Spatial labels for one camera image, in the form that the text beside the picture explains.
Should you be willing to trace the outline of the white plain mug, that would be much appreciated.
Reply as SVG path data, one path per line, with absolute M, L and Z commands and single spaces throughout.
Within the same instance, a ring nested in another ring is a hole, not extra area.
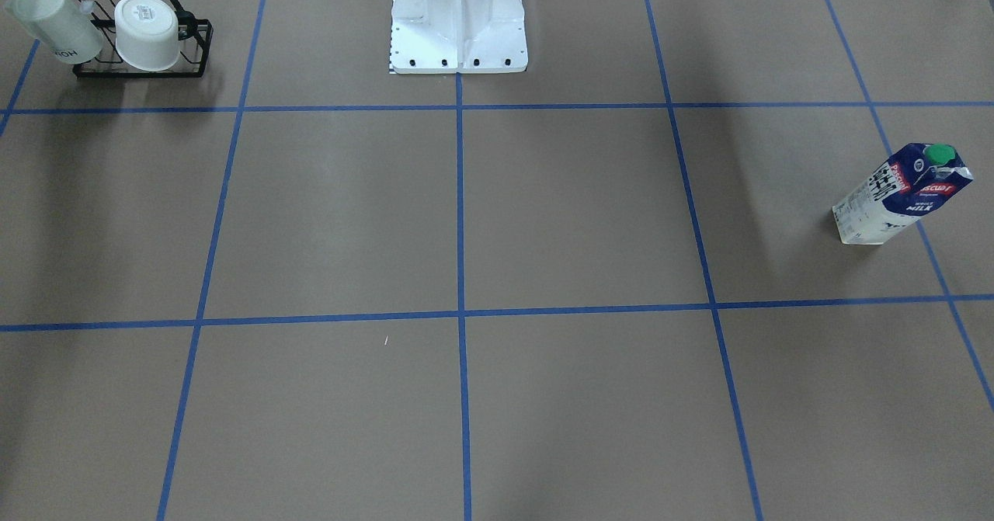
M 162 0 L 120 0 L 113 13 L 115 50 L 140 71 L 159 72 L 180 58 L 179 20 Z

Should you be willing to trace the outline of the blue white milk carton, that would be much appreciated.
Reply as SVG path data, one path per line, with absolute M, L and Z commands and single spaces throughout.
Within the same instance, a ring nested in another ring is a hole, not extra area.
M 832 207 L 844 245 L 883 245 L 973 181 L 948 144 L 906 144 Z

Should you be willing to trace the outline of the white ribbed HOME mug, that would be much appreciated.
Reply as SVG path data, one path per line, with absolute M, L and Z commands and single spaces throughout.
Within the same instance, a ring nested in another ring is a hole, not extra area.
M 102 33 L 70 0 L 9 0 L 3 9 L 64 64 L 84 64 L 102 53 Z

